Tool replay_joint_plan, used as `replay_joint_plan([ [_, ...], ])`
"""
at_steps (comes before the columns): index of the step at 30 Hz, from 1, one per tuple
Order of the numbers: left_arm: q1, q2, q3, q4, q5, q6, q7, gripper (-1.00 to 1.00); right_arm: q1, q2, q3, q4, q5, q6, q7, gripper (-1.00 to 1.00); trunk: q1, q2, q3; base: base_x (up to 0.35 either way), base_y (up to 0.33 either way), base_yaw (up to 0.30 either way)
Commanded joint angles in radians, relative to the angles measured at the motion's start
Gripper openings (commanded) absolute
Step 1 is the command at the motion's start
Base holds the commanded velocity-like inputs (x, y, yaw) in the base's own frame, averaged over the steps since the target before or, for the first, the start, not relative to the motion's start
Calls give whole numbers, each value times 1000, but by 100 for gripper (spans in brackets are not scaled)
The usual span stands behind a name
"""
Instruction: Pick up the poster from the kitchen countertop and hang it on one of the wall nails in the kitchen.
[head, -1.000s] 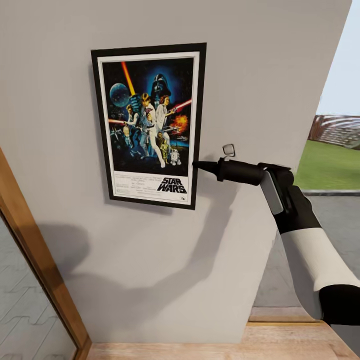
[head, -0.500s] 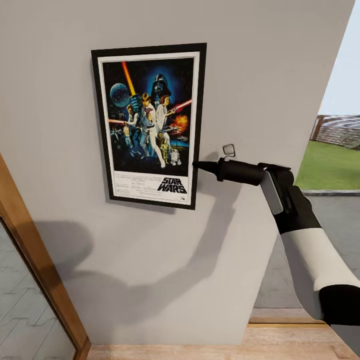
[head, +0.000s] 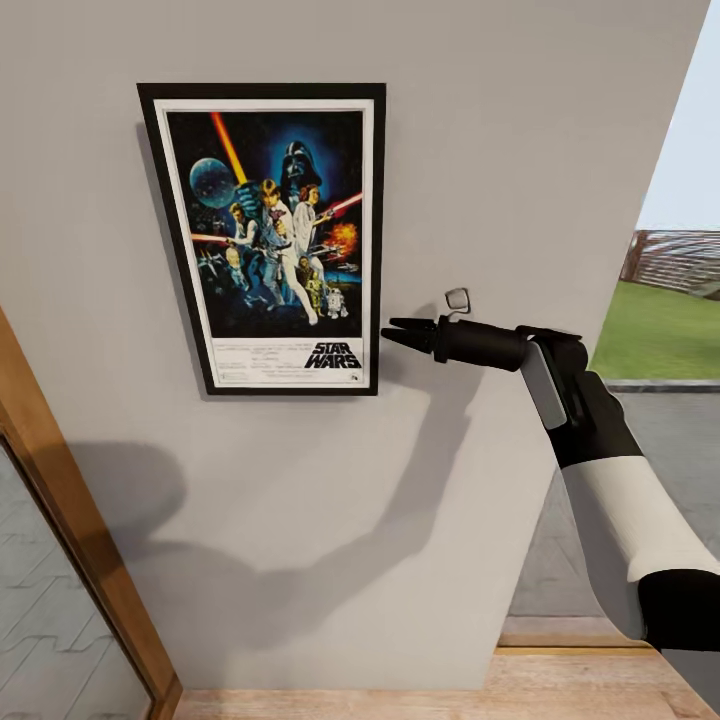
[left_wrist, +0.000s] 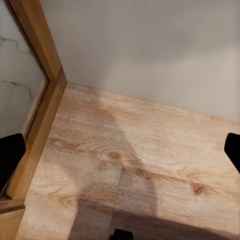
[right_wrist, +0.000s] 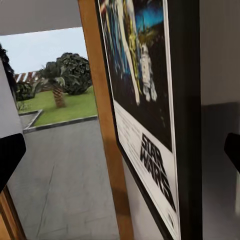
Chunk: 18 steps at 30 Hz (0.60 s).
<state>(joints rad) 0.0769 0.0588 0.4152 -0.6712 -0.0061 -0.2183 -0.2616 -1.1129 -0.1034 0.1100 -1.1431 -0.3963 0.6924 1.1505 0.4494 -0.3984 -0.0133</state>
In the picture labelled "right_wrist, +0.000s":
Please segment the poster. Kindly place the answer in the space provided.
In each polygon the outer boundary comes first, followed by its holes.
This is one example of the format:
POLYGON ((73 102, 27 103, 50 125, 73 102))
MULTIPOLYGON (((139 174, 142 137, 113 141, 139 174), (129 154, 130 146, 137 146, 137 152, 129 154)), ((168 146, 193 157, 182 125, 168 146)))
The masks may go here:
POLYGON ((94 0, 117 146, 164 240, 203 240, 200 0, 94 0))

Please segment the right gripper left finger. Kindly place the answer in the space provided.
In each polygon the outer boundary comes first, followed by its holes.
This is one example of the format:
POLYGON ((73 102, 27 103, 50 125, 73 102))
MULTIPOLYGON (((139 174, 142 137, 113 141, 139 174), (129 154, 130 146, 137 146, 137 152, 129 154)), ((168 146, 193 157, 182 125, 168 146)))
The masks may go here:
POLYGON ((26 153, 22 133, 0 138, 0 193, 26 153))

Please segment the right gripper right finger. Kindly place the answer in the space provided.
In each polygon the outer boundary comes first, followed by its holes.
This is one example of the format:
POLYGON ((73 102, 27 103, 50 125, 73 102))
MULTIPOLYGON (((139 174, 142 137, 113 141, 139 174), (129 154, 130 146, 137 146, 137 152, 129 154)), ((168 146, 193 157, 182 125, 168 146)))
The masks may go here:
POLYGON ((224 152, 240 173, 240 135, 228 133, 225 140, 224 152))

